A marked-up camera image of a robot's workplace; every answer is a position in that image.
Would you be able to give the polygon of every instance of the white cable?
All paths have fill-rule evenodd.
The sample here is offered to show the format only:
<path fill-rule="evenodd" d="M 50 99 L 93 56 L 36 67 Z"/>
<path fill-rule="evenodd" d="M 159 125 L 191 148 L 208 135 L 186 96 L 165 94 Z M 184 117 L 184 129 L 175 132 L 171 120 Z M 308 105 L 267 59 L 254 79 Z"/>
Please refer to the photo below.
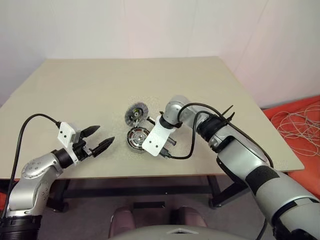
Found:
<path fill-rule="evenodd" d="M 304 111 L 280 111 L 276 113 L 270 121 L 275 125 L 273 122 L 275 118 L 278 117 L 278 121 L 281 119 L 280 124 L 276 129 L 284 139 L 303 138 L 310 143 L 312 148 L 314 148 L 314 150 L 310 150 L 290 146 L 294 152 L 309 157 L 320 156 L 320 120 L 310 119 L 308 117 L 309 112 L 318 112 L 320 119 L 320 105 L 313 105 L 307 107 Z"/>

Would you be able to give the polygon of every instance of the table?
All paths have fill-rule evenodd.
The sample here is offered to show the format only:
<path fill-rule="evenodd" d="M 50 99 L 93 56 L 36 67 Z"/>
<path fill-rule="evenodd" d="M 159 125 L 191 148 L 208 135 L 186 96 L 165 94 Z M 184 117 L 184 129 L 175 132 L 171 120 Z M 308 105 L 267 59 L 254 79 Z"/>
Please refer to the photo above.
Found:
<path fill-rule="evenodd" d="M 144 176 L 221 175 L 216 154 L 196 138 L 193 156 L 186 160 L 153 157 L 132 152 L 126 142 L 130 127 L 124 121 L 129 106 L 143 102 L 156 118 L 175 95 L 209 104 L 223 112 L 230 105 L 232 122 L 270 155 L 274 167 L 288 172 L 304 168 L 253 98 L 218 57 L 155 59 L 48 59 L 0 108 L 0 178 L 10 177 L 22 123 L 35 113 L 74 123 L 81 129 L 101 125 L 87 138 L 89 147 L 115 136 L 113 144 L 97 158 L 71 166 L 62 179 Z M 16 177 L 33 158 L 62 146 L 57 128 L 42 118 L 27 126 Z M 185 156 L 191 145 L 191 129 L 182 126 L 173 135 L 172 155 Z"/>

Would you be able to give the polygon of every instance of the black cable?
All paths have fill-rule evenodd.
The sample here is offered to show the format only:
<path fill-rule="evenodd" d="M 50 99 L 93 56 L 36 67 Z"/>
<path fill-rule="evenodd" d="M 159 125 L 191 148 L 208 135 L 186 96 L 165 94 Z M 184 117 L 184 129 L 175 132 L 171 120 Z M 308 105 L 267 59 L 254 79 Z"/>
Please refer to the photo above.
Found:
<path fill-rule="evenodd" d="M 192 156 L 192 153 L 194 152 L 194 148 L 195 148 L 195 141 L 196 141 L 197 120 L 198 120 L 198 117 L 199 117 L 200 114 L 212 115 L 212 113 L 208 112 L 208 111 L 198 111 L 196 113 L 196 115 L 194 116 L 193 127 L 192 127 L 192 141 L 191 141 L 191 148 L 190 148 L 189 154 L 187 156 L 169 156 L 171 159 L 188 159 L 188 158 L 190 158 Z"/>
<path fill-rule="evenodd" d="M 268 221 L 265 218 L 264 222 L 263 222 L 263 226 L 262 226 L 262 228 L 261 228 L 261 230 L 255 240 L 261 240 L 262 236 L 264 235 L 264 233 L 266 231 L 267 225 L 268 225 Z"/>
<path fill-rule="evenodd" d="M 33 119 L 34 117 L 38 117 L 38 116 L 49 119 L 50 121 L 54 122 L 55 125 L 56 125 L 58 128 L 60 128 L 61 122 L 56 121 L 56 120 L 54 120 L 52 117 L 50 117 L 50 116 L 48 116 L 48 115 L 45 115 L 45 114 L 42 114 L 42 113 L 37 113 L 37 114 L 31 115 L 30 117 L 28 117 L 28 118 L 24 121 L 24 123 L 23 123 L 23 125 L 22 125 L 22 127 L 21 127 L 21 129 L 20 129 L 18 141 L 17 141 L 17 144 L 16 144 L 16 150 L 15 150 L 15 156 L 14 156 L 14 161 L 13 161 L 13 167 L 12 167 L 11 177 L 10 177 L 9 186 L 8 186 L 8 193 L 7 193 L 6 198 L 5 198 L 5 204 L 4 204 L 4 209 L 3 209 L 3 212 L 2 212 L 1 219 L 4 219 L 4 218 L 6 217 L 7 208 L 8 208 L 8 204 L 9 204 L 9 197 L 10 197 L 11 191 L 12 191 L 12 189 L 13 189 L 13 183 L 14 183 L 14 180 L 15 180 L 15 175 L 16 175 L 17 166 L 18 166 L 18 159 L 19 159 L 19 155 L 20 155 L 20 148 L 21 148 L 21 143 L 22 143 L 22 137 L 23 137 L 25 128 L 26 128 L 28 122 L 29 122 L 31 119 Z"/>
<path fill-rule="evenodd" d="M 178 123 L 180 123 L 180 115 L 182 113 L 182 111 L 184 109 L 186 109 L 187 107 L 190 107 L 190 106 L 201 106 L 201 107 L 205 107 L 207 109 L 210 109 L 211 111 L 215 112 L 220 118 L 221 120 L 223 121 L 226 121 L 227 124 L 229 124 L 233 129 L 237 130 L 239 133 L 241 133 L 243 136 L 245 136 L 247 139 L 249 139 L 252 143 L 254 143 L 255 145 L 257 145 L 257 147 L 263 152 L 263 154 L 265 155 L 265 157 L 268 159 L 269 161 L 269 164 L 270 164 L 270 167 L 274 167 L 274 163 L 273 161 L 271 160 L 270 156 L 267 154 L 267 152 L 258 144 L 256 143 L 256 141 L 254 141 L 250 136 L 248 136 L 244 131 L 242 131 L 240 128 L 238 128 L 237 126 L 233 125 L 228 119 L 226 119 L 217 109 L 215 109 L 214 107 L 212 106 L 209 106 L 207 104 L 204 104 L 204 103 L 199 103 L 199 102 L 191 102 L 191 103 L 188 103 L 186 105 L 184 105 L 180 111 L 178 112 L 178 115 L 177 115 L 177 120 L 178 120 Z"/>

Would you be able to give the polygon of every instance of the gray floor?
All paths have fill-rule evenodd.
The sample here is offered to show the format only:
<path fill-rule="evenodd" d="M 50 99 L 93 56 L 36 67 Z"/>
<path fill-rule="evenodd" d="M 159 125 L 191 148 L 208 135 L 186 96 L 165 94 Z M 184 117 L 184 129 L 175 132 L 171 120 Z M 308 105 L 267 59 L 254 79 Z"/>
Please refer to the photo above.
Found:
<path fill-rule="evenodd" d="M 231 184 L 227 176 L 218 176 L 223 190 Z M 122 178 L 73 180 L 72 188 L 119 188 L 143 186 L 207 185 L 205 177 L 162 177 L 162 178 Z M 42 219 L 39 239 L 46 240 L 105 240 L 108 237 L 110 219 L 115 209 L 132 207 L 134 202 L 165 201 L 165 208 L 135 209 L 133 215 L 137 227 L 166 224 L 171 209 L 188 206 L 198 210 L 208 226 L 213 229 L 233 233 L 249 240 L 257 237 L 264 216 L 250 193 L 247 193 L 227 205 L 210 209 L 207 194 L 180 194 L 134 197 L 100 197 L 68 199 L 69 211 L 55 213 L 46 209 Z M 268 226 L 263 240 L 274 240 L 272 229 Z"/>

